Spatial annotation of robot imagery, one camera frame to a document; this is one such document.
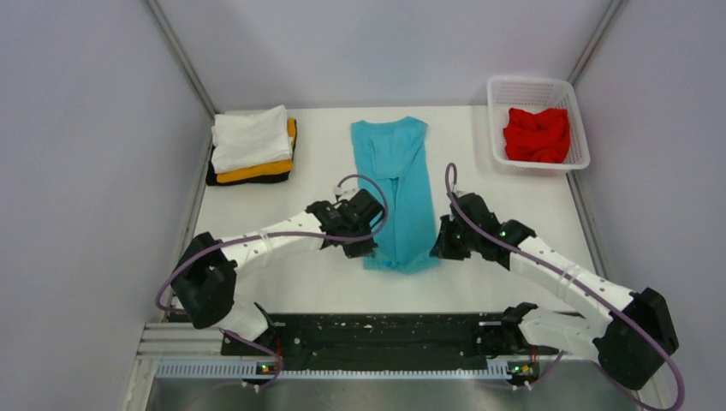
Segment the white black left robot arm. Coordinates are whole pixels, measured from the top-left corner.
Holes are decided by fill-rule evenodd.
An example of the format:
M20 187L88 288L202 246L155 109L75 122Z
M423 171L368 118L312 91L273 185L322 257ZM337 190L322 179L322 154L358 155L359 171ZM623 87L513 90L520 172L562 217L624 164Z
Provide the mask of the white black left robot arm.
M300 253L341 247L349 258L372 254L372 232L383 226L384 203L365 189L335 202L316 201L304 211L259 231L228 239L196 235L172 275L170 287L192 327L241 337L255 354L271 349L271 320L242 295L242 279Z

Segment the turquoise t-shirt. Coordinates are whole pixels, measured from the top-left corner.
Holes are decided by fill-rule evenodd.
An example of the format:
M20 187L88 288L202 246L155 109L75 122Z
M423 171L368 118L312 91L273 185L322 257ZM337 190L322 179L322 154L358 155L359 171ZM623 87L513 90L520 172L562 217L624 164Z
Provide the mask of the turquoise t-shirt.
M382 189L389 205L378 247L364 258L369 271L415 274L440 265L430 255L437 226L426 164L428 124L414 117L385 123L351 124L354 162L359 174Z

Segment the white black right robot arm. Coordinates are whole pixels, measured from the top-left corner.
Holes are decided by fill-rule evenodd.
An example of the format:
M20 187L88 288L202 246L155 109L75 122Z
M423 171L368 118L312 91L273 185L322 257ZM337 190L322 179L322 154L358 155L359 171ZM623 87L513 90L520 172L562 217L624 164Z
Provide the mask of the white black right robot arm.
M565 314L531 302L504 310L502 340L514 353L554 348L591 360L619 385L639 390L680 346L664 297L612 283L563 257L535 231L500 222L477 194L451 194L431 256L473 254L546 289L573 309Z

